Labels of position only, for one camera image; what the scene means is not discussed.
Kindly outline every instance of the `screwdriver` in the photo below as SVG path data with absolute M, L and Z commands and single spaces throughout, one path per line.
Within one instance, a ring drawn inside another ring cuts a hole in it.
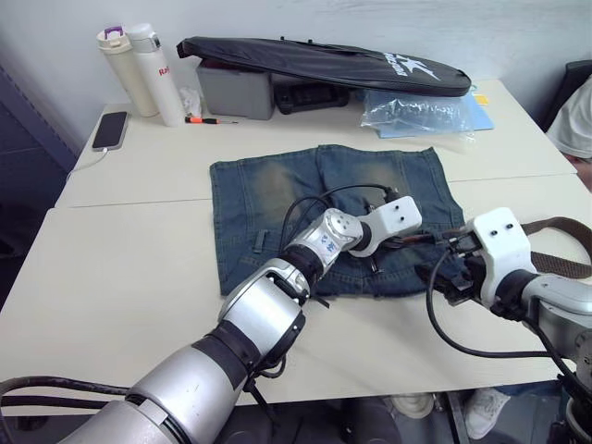
M 207 123 L 209 125 L 219 125 L 221 123 L 239 123 L 229 120 L 220 120 L 218 118 L 185 117 L 185 123 Z

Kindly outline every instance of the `white charging cable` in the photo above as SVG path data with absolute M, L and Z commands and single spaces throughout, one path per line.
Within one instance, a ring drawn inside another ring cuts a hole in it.
M 86 164 L 86 165 L 82 165 L 82 166 L 79 166 L 78 168 L 74 168 L 73 170 L 71 170 L 71 171 L 68 173 L 68 175 L 66 176 L 66 182 L 68 182 L 68 181 L 69 181 L 69 179 L 70 179 L 70 176 L 72 175 L 72 173 L 75 173 L 75 172 L 77 172 L 77 171 L 80 171 L 81 169 L 86 169 L 86 168 L 92 167 L 93 165 L 96 165 L 96 164 L 98 164 L 99 162 L 101 162 L 103 159 L 105 159 L 105 157 L 107 156 L 107 153 L 108 153 L 108 152 L 109 152 L 109 150 L 108 150 L 108 149 L 106 149 L 106 148 L 103 148 L 103 151 L 102 151 L 103 155 L 101 155 L 101 157 L 99 157 L 99 158 L 98 158 L 98 159 L 96 159 L 96 160 L 93 160 L 92 162 L 89 162 L 89 163 L 88 163 L 88 164 Z

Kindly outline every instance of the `thermos bottle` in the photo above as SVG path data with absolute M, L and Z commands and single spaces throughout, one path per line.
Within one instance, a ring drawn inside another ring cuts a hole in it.
M 115 71 L 131 102 L 143 117 L 158 114 L 158 108 L 131 50 L 130 39 L 120 26 L 107 28 L 96 35 L 99 49 Z
M 126 29 L 126 34 L 165 125 L 176 127 L 182 124 L 185 118 L 183 104 L 152 25 L 142 23 L 132 26 Z

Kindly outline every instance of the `white sneaker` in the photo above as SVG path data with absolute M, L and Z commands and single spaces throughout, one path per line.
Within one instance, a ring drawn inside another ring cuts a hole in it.
M 399 413 L 413 419 L 425 418 L 434 409 L 434 397 L 431 393 L 392 395 L 390 400 Z
M 498 422 L 510 396 L 494 388 L 479 388 L 464 407 L 464 424 L 471 439 L 481 439 Z

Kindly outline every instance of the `black case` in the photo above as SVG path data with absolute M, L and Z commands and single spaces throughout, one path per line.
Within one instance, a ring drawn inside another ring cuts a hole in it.
M 448 65 L 353 46 L 191 37 L 177 45 L 177 52 L 180 58 L 199 56 L 355 88 L 456 97 L 465 95 L 471 87 L 466 74 Z

